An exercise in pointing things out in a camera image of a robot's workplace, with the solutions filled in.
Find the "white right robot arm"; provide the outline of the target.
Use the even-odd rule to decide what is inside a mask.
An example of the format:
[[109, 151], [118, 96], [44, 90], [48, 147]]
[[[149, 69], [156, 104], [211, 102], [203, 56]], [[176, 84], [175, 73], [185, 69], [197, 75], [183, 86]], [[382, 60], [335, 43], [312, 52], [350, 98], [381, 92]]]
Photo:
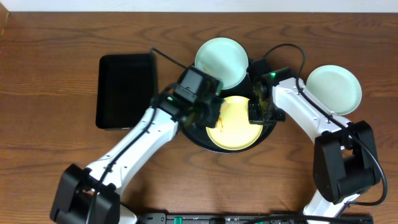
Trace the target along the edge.
[[347, 69], [324, 65], [303, 81], [291, 68], [272, 71], [251, 65], [248, 75], [255, 99], [249, 121], [273, 124], [289, 115], [314, 143], [313, 180], [316, 192], [302, 211], [306, 223], [333, 223], [344, 209], [360, 205], [358, 197], [381, 183], [382, 203], [387, 194], [385, 173], [378, 161], [374, 133], [365, 121], [345, 116], [362, 99], [358, 79]]

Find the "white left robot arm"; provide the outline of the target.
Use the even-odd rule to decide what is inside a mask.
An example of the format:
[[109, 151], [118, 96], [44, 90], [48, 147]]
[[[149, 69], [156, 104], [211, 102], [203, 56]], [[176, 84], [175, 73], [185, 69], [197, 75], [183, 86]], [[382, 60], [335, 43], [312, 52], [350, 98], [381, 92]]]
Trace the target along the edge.
[[154, 98], [136, 126], [109, 152], [84, 169], [71, 164], [63, 172], [50, 211], [55, 223], [136, 223], [121, 203], [139, 169], [177, 134], [180, 125], [204, 121], [214, 127], [224, 100], [204, 94], [194, 102], [176, 93]]

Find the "yellow plate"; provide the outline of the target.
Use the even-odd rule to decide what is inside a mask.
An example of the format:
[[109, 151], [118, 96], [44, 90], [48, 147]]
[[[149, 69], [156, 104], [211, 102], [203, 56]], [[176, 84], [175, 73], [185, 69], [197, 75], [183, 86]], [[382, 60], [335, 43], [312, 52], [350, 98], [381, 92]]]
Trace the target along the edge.
[[206, 128], [210, 140], [227, 151], [238, 151], [251, 146], [261, 135], [263, 126], [250, 124], [248, 118], [249, 98], [228, 96], [220, 109], [214, 128]]

